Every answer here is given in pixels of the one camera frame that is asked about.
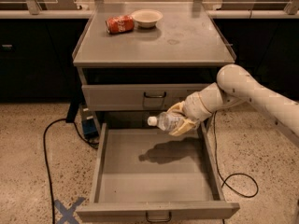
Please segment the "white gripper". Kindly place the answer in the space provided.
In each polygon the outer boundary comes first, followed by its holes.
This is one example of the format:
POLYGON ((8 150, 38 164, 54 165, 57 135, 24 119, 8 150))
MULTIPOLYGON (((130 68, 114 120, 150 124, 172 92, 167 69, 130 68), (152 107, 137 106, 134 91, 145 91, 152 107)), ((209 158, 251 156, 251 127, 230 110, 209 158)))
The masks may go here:
POLYGON ((174 116, 186 116, 186 118, 175 120, 171 123, 169 134, 172 136, 180 136, 192 129, 196 129, 199 125, 198 121, 204 121, 212 116, 212 113, 206 109, 198 92, 190 94, 184 102, 172 105, 167 114, 174 116))

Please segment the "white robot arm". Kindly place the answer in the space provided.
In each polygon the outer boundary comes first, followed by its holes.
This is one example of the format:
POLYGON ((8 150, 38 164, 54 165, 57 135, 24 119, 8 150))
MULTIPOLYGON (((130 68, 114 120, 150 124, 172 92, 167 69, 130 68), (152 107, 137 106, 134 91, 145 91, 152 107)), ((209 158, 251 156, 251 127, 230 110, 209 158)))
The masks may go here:
POLYGON ((218 110, 247 102, 264 114, 290 141, 299 147, 299 104, 258 83, 243 67, 223 66, 217 81, 168 109, 177 111, 182 120, 169 134, 179 136, 218 110))

